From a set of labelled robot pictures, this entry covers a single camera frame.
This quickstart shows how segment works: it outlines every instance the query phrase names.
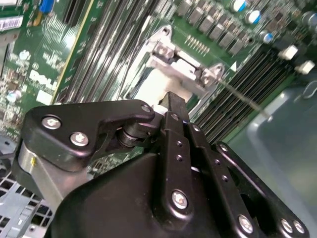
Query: black connector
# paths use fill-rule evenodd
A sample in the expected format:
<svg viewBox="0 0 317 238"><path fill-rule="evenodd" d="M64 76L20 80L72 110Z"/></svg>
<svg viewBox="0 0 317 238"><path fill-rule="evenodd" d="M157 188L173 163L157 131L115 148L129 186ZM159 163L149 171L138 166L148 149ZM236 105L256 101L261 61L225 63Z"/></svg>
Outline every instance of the black connector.
<svg viewBox="0 0 317 238"><path fill-rule="evenodd" d="M63 18L63 23L71 27L76 26L85 3L86 0L70 0Z"/></svg>

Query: white connector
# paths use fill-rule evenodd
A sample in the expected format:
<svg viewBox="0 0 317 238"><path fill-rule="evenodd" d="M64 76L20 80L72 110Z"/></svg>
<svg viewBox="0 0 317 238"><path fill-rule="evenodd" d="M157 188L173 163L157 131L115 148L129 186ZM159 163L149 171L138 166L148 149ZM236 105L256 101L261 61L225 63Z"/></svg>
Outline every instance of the white connector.
<svg viewBox="0 0 317 238"><path fill-rule="evenodd" d="M294 45L291 45L285 50L281 51L278 56L285 60L291 60L297 52L298 48Z"/></svg>
<svg viewBox="0 0 317 238"><path fill-rule="evenodd" d="M306 61L300 66L297 66L295 70L301 74L309 74L309 72L315 67L314 62L311 60Z"/></svg>

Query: black metal bracket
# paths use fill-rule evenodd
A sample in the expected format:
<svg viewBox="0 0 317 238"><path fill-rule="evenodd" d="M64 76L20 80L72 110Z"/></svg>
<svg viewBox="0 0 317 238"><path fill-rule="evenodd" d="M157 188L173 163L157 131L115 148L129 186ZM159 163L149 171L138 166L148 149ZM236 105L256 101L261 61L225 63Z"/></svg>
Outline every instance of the black metal bracket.
<svg viewBox="0 0 317 238"><path fill-rule="evenodd" d="M309 237L298 217L226 144L210 147L189 122L183 99L168 93L161 104L163 115L138 100L27 113L21 143L56 169L76 172L106 154L146 148L68 194L47 237ZM45 128L48 116L61 126ZM71 142L78 131L87 135L86 146Z"/></svg>
<svg viewBox="0 0 317 238"><path fill-rule="evenodd" d="M45 117L58 119L60 128L44 127ZM38 107L26 114L21 138L34 154L58 168L75 172L93 159L127 149L114 138L119 128L129 123L151 122L154 117L152 108L139 100ZM73 144L70 136L75 132L85 134L89 143L82 147Z"/></svg>

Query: white sticker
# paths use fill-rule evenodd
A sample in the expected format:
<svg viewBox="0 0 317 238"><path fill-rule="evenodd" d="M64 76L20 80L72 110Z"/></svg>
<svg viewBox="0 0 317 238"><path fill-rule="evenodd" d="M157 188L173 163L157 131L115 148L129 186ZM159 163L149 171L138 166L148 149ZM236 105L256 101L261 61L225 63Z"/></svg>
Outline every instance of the white sticker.
<svg viewBox="0 0 317 238"><path fill-rule="evenodd" d="M48 94L43 90L40 90L38 96L36 97L36 101L48 106L51 104L52 98L53 96L51 94Z"/></svg>
<svg viewBox="0 0 317 238"><path fill-rule="evenodd" d="M23 16L0 18L0 31L18 28L22 25Z"/></svg>
<svg viewBox="0 0 317 238"><path fill-rule="evenodd" d="M22 91L23 93L25 93L27 89L28 89L28 85L25 85L25 84L24 84L24 85L22 86L21 91Z"/></svg>
<svg viewBox="0 0 317 238"><path fill-rule="evenodd" d="M0 0L0 6L13 6L16 2L17 0Z"/></svg>

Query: motherboard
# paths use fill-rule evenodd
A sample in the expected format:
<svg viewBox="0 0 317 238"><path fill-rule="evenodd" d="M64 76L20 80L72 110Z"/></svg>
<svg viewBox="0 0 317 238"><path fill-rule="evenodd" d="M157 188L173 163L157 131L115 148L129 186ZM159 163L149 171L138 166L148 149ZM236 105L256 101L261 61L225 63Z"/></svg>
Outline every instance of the motherboard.
<svg viewBox="0 0 317 238"><path fill-rule="evenodd" d="M272 119L262 108L317 60L313 0L0 5L0 132L13 141L33 107L125 99L154 105L168 91L185 99L210 143L226 140L257 113ZM106 160L113 167L129 158Z"/></svg>

